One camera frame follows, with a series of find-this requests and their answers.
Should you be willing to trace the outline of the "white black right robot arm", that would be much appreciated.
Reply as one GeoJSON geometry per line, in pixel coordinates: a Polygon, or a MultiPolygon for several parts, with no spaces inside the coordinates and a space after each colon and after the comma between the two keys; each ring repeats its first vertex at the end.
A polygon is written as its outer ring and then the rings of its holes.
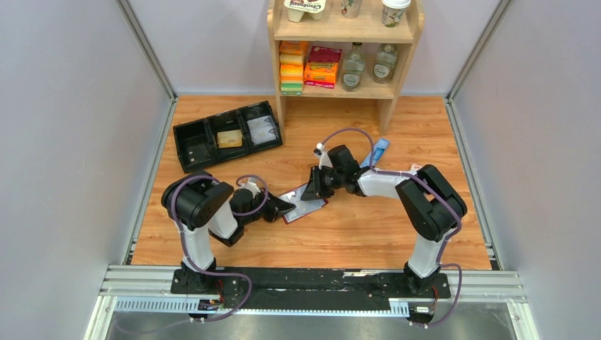
{"type": "Polygon", "coordinates": [[[352,195],[402,203],[417,233],[414,250],[403,268],[404,286],[409,294],[423,296],[442,267],[440,259],[448,239],[459,230],[467,213],[463,198],[431,164],[409,172],[384,171],[360,166],[345,145],[327,150],[319,144],[313,153],[320,162],[310,170],[301,200],[327,199],[343,188],[352,195]]]}

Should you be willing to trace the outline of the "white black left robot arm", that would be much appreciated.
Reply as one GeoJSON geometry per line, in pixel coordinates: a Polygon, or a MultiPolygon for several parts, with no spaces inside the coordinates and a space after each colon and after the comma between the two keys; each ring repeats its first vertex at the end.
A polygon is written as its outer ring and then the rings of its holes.
{"type": "Polygon", "coordinates": [[[296,208],[274,196],[258,175],[242,175],[236,185],[199,170],[173,182],[162,194],[161,204],[178,228],[184,251],[179,282],[198,293],[209,293],[217,283],[211,237],[231,247],[248,224],[260,219],[275,222],[296,208]]]}

